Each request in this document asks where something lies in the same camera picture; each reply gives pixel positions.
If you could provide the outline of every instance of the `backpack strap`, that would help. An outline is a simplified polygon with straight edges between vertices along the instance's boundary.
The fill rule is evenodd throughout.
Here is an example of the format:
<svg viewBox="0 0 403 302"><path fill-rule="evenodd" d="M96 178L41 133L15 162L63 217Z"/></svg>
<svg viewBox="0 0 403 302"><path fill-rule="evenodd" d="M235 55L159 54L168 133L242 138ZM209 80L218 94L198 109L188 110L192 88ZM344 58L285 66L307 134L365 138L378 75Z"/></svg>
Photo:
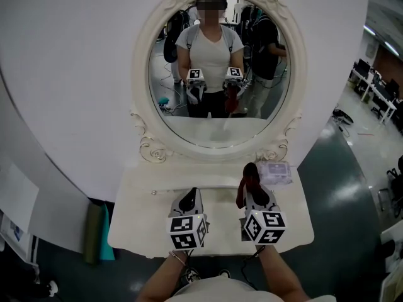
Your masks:
<svg viewBox="0 0 403 302"><path fill-rule="evenodd" d="M193 42L197 38L197 34L199 32L199 25L193 25L190 26L188 29L188 36L186 37L186 46L188 47L188 50L190 50Z"/></svg>
<svg viewBox="0 0 403 302"><path fill-rule="evenodd" d="M188 50L190 50L193 42L197 38L197 34L199 32L199 25L193 25L190 26L188 29L188 36L186 38L186 46L188 47ZM234 44L234 35L233 35L233 30L230 28L221 25L221 30L222 30L222 35L224 37L225 44L228 46L229 52L232 52L232 46Z"/></svg>

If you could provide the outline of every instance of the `desk leg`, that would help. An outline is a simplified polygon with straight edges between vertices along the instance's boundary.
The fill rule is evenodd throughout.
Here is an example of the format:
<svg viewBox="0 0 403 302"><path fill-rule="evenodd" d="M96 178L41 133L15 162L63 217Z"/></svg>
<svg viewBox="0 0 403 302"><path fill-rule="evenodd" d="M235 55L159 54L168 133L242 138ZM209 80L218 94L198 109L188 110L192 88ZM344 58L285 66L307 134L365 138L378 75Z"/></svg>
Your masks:
<svg viewBox="0 0 403 302"><path fill-rule="evenodd" d="M363 95L363 97L361 98L361 102L364 101L365 96L368 94L368 90L369 90L369 89L370 89L370 85L368 84L368 86L366 87L366 90L365 90L365 92L364 92L364 95Z"/></svg>
<svg viewBox="0 0 403 302"><path fill-rule="evenodd" d="M391 117L393 116L394 113L395 113L395 110L393 109L392 112L391 112L391 114L390 114L389 117L387 118L387 120L386 120L386 122L385 122L385 125L389 123L389 121L390 121L390 119L391 119Z"/></svg>
<svg viewBox="0 0 403 302"><path fill-rule="evenodd" d="M383 121L385 121L385 119L388 117L389 111L390 111L390 108L388 108L388 110L386 110L385 114L383 115L382 119L380 119L379 123L382 123Z"/></svg>

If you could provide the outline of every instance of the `person in black shirt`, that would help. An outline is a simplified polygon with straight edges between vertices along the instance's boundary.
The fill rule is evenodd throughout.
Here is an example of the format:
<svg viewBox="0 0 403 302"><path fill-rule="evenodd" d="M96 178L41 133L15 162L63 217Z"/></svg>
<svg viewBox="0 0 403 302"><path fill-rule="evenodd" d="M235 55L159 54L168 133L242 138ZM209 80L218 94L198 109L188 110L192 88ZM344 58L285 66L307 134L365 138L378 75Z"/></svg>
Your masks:
<svg viewBox="0 0 403 302"><path fill-rule="evenodd" d="M278 30L270 18L262 13L250 28L252 45L252 84L249 86L250 96L248 116L261 118L261 108L265 104L279 57L287 57L287 52L278 42Z"/></svg>

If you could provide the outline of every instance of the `white floor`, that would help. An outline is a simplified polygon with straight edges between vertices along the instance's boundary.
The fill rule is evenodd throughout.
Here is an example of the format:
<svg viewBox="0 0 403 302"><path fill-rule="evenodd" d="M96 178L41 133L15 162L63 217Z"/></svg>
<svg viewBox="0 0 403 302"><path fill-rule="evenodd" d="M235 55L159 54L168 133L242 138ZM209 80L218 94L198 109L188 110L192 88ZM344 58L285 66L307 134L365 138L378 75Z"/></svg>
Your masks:
<svg viewBox="0 0 403 302"><path fill-rule="evenodd" d="M377 193L379 189L389 186L386 172L397 168L397 160L403 155L403 136L392 121L387 125L380 124L377 115L371 112L375 105L371 101L369 104L362 103L359 95L348 86L344 88L338 105L354 121L351 126L343 125L346 128L343 134L366 177L380 216L381 227L386 229L399 219L393 217L387 193L381 194L385 208L381 211Z"/></svg>

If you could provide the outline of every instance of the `wet wipes package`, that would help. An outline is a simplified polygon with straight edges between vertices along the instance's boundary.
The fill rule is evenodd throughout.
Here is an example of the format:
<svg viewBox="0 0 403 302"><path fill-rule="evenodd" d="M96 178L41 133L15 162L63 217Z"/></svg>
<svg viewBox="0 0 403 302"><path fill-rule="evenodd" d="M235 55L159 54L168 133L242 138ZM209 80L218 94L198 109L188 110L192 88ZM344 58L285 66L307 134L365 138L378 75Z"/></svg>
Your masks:
<svg viewBox="0 0 403 302"><path fill-rule="evenodd" d="M259 170L261 184L290 184L292 183L291 170L288 162L259 161L256 163Z"/></svg>

